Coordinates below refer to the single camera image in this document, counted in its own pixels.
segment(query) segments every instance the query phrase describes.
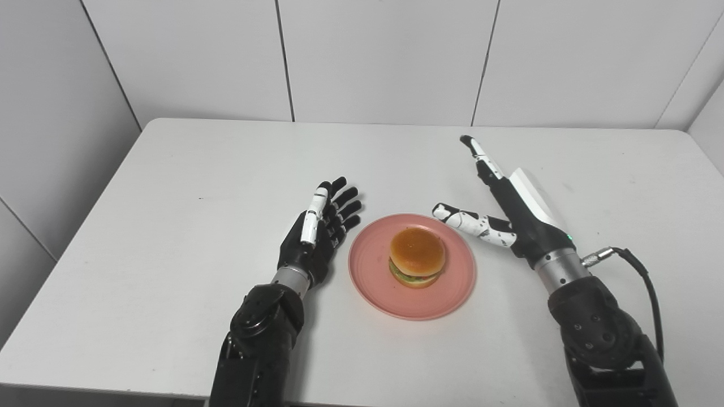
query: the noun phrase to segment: cable connector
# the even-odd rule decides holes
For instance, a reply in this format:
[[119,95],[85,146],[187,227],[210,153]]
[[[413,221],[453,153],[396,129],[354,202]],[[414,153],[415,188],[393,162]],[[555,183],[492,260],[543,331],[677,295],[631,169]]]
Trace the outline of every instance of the cable connector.
[[586,267],[588,269],[589,267],[593,267],[601,261],[608,259],[614,253],[615,251],[611,247],[602,248],[597,252],[591,253],[588,256],[583,257],[581,259],[581,264],[583,265],[583,267]]

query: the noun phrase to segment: black finger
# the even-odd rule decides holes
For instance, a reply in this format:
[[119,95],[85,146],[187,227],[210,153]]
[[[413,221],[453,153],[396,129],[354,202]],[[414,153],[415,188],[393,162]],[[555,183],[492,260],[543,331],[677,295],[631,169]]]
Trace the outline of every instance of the black finger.
[[326,189],[327,192],[329,193],[328,196],[334,195],[334,194],[332,193],[332,188],[333,188],[333,186],[332,186],[332,184],[329,183],[329,181],[324,181],[323,183],[319,184],[319,187],[317,187],[317,188],[324,188],[324,189]]
[[342,220],[344,220],[347,219],[351,214],[359,211],[360,209],[362,209],[362,203],[357,200],[342,208],[340,210],[339,216],[340,218],[342,218]]
[[344,188],[345,185],[347,185],[347,178],[339,177],[334,180],[334,182],[332,183],[332,189],[329,190],[329,197],[331,198],[336,193],[340,192],[340,190]]
[[347,232],[359,224],[360,217],[357,215],[354,215],[351,218],[345,220],[342,225],[338,229],[336,229],[330,236],[330,238],[332,239],[332,245],[334,247],[339,246],[340,243],[345,239]]
[[335,199],[332,203],[337,207],[337,209],[343,207],[347,202],[351,201],[352,198],[356,197],[359,192],[357,191],[357,187],[352,187],[345,192],[341,193],[337,199]]
[[330,235],[333,235],[334,232],[339,230],[342,227],[342,220],[340,217],[332,217],[329,218],[329,223],[327,223],[327,232]]
[[337,209],[333,205],[328,205],[327,208],[324,209],[324,213],[322,214],[322,220],[324,220],[324,223],[328,225],[329,222],[336,217]]
[[349,232],[350,229],[360,224],[360,217],[358,215],[354,215],[353,217],[345,220],[342,222],[342,229],[345,230],[345,232]]

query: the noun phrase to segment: pink plate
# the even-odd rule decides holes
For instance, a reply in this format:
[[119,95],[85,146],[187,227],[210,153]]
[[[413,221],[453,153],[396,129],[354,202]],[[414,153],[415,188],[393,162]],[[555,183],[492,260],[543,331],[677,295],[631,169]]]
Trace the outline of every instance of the pink plate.
[[[421,227],[445,245],[445,269],[427,288],[408,288],[390,273],[390,241],[406,227]],[[375,308],[402,319],[440,318],[461,306],[475,283],[475,262],[456,231],[439,220],[415,214],[396,214],[367,225],[350,249],[350,276],[357,291]]]

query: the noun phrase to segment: white finger segment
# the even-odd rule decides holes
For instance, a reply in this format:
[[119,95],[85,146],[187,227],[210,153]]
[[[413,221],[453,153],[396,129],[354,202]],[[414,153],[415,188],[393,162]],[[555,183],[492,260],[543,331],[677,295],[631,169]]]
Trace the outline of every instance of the white finger segment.
[[445,222],[446,225],[473,235],[481,240],[485,240],[488,243],[502,247],[511,247],[515,243],[515,233],[500,232],[499,230],[492,229],[488,222],[488,217],[475,219],[463,211],[452,213],[443,205],[435,207],[432,214],[439,220]]
[[473,155],[475,157],[476,161],[482,161],[484,162],[488,168],[490,168],[490,171],[492,171],[493,175],[500,180],[502,179],[502,171],[500,168],[495,164],[495,161],[493,161],[490,157],[488,157],[487,154],[485,154],[485,151],[483,151],[483,148],[480,146],[480,143],[474,138],[470,139],[470,145],[473,148],[473,151],[475,154]]
[[315,244],[317,234],[317,224],[322,216],[324,205],[327,203],[327,196],[329,191],[326,188],[317,188],[314,196],[312,197],[312,203],[309,204],[309,209],[304,215],[304,225],[302,226],[302,237],[301,241]]

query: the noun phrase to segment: burger patty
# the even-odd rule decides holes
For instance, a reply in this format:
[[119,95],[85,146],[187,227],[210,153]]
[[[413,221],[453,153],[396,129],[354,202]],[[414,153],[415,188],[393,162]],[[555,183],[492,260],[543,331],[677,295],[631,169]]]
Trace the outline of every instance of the burger patty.
[[425,277],[408,276],[407,274],[401,272],[400,269],[398,269],[398,267],[395,265],[395,263],[392,262],[392,259],[389,260],[389,263],[390,263],[390,271],[394,275],[398,276],[399,278],[401,278],[402,280],[405,280],[407,282],[423,282],[423,281],[430,280],[431,278],[435,278],[435,277],[437,277],[438,274],[440,274],[440,272],[437,272],[435,274],[425,276]]

